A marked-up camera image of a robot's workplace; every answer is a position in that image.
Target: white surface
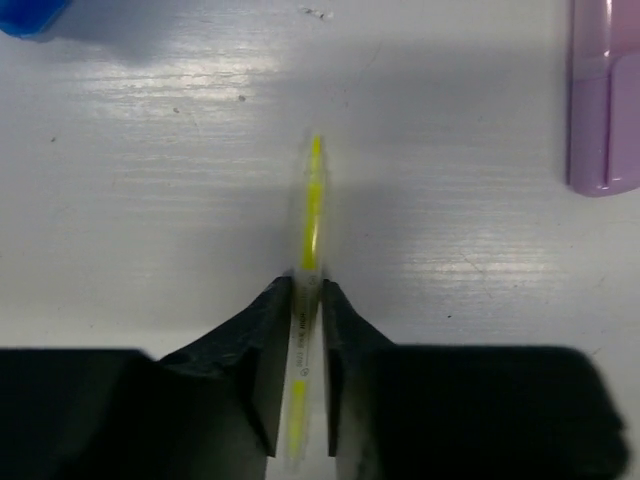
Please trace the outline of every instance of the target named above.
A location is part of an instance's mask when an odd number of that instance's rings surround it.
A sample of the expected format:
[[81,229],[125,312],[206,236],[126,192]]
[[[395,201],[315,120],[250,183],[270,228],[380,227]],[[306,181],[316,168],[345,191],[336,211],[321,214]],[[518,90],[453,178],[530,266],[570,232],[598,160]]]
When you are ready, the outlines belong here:
[[[640,192],[563,185],[565,3],[305,6],[333,17],[75,0],[46,43],[0,37],[2,343],[160,356],[229,318],[288,267],[316,128],[332,276],[366,318],[404,342],[577,346],[640,445]],[[332,468],[322,443],[307,478]]]

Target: yellow highlighter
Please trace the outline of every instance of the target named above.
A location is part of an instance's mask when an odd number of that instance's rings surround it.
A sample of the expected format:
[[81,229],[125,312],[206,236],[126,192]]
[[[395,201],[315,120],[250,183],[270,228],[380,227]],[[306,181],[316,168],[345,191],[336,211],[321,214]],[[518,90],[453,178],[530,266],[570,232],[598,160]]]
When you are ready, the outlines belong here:
[[311,141],[303,189],[301,248],[296,253],[294,300],[289,347],[289,392],[286,424],[286,465],[296,471],[308,441],[309,390],[314,366],[312,344],[322,286],[322,240],[326,189],[322,137]]

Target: purple plastic case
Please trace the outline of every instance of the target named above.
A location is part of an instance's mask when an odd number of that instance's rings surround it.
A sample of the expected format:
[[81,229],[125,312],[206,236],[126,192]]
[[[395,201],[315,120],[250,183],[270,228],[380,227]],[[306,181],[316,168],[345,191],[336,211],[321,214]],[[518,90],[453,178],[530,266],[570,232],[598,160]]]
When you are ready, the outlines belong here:
[[640,0],[575,0],[569,183],[640,187]]

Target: tabletop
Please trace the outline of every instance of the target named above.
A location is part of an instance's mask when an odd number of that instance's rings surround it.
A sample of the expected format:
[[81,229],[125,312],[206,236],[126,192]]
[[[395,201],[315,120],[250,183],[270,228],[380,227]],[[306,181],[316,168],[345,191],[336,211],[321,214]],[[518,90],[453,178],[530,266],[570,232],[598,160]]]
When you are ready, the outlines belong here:
[[[0,37],[2,343],[159,357],[231,317],[291,265],[315,131],[365,318],[577,347],[640,445],[640,192],[565,185],[567,3],[300,1],[74,0]],[[333,468],[320,434],[306,465]]]

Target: blue plastic object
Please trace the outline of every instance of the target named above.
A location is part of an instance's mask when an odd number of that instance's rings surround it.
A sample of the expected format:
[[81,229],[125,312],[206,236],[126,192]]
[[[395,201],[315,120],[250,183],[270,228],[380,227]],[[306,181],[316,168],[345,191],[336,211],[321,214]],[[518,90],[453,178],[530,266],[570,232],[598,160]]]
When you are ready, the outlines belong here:
[[70,0],[0,0],[0,30],[14,37],[42,32]]

